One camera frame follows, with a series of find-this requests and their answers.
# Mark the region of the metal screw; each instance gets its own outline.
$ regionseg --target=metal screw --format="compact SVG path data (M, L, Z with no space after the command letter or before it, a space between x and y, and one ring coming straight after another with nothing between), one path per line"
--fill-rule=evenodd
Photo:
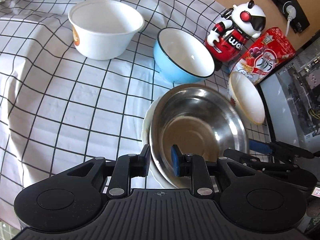
M115 187L115 188L112 188L111 190L109 190L109 194L112 196L120 196L123 193L124 193L124 190L119 187Z
M197 190L197 192L201 196L208 196L212 194L212 189L207 187L201 187L200 189Z

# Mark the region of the blue enamel bowl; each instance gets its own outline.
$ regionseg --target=blue enamel bowl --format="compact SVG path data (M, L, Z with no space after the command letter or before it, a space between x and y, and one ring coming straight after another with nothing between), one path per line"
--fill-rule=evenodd
M172 83L200 82L214 71L214 62L206 47L189 33L176 28L159 31L153 56L160 74Z

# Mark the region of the white plastic bowl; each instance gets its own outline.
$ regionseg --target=white plastic bowl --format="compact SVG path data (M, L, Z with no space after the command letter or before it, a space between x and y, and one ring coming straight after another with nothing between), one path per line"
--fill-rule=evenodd
M228 82L228 99L239 114L255 124L262 124L265 111L262 99L251 81L240 72L231 72Z
M84 56L107 60L121 55L144 25L142 15L112 0L86 0L69 12L76 49Z

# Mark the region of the orange bowl graphic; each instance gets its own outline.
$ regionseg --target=orange bowl graphic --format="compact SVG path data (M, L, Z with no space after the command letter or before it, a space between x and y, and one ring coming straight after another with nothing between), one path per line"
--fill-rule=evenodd
M80 44L80 39L79 39L79 35L76 31L76 29L74 28L74 26L72 26L72 32L73 32L73 41L75 46L79 46Z
M233 98L230 98L230 103L233 107L236 106L236 101Z

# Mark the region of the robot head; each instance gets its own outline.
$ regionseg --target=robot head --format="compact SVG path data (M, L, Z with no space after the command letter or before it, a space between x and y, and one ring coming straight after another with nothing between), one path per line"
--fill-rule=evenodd
M255 39L261 35L266 26L266 15L253 0L238 6L234 5L231 18L247 35Z

